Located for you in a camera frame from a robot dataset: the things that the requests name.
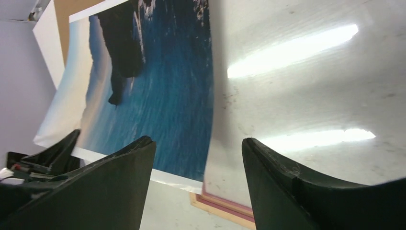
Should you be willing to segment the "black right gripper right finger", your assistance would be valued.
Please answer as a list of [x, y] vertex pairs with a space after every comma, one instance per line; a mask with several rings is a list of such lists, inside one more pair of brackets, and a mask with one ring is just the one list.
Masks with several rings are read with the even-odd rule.
[[291, 160], [255, 138], [242, 157], [259, 230], [403, 230], [406, 181], [341, 180]]

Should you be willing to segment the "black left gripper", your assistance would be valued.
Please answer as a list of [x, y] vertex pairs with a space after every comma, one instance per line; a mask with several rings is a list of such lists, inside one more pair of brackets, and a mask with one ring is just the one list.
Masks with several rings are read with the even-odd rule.
[[32, 156], [8, 152], [6, 167], [0, 171], [0, 183], [46, 182], [54, 178], [53, 175], [78, 169], [80, 159], [72, 156], [72, 152], [79, 135], [80, 130], [75, 129], [58, 143]]

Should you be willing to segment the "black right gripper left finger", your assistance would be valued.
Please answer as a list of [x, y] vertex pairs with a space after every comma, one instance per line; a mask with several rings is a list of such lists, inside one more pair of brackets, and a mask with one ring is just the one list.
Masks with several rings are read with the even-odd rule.
[[0, 186], [3, 230], [137, 230], [156, 153], [143, 136], [45, 182]]

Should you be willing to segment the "pink wooden photo frame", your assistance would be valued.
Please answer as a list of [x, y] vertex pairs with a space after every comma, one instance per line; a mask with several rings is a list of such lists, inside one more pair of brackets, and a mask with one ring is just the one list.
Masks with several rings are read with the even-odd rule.
[[189, 192], [189, 198], [190, 204], [196, 208], [250, 230], [256, 229], [252, 208], [209, 194], [204, 185], [201, 194]]

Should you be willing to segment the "blue landscape photo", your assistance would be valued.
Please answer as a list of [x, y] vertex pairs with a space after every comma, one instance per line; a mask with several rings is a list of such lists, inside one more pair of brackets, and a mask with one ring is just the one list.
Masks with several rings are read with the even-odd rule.
[[64, 74], [34, 143], [80, 129], [95, 161], [134, 140], [157, 144], [151, 179], [199, 194], [213, 121], [206, 0], [107, 0], [69, 18]]

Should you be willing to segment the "clear acrylic sheet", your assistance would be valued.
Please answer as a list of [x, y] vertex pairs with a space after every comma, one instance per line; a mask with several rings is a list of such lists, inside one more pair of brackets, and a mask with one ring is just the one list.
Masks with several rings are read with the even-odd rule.
[[244, 138], [346, 181], [405, 177], [405, 1], [209, 6], [214, 119], [207, 193], [250, 206]]

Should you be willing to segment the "brown backing board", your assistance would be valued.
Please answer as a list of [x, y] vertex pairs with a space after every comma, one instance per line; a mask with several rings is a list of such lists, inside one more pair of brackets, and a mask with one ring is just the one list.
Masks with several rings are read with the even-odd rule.
[[103, 2], [103, 0], [55, 0], [56, 20], [64, 64], [67, 63], [69, 46], [69, 16]]

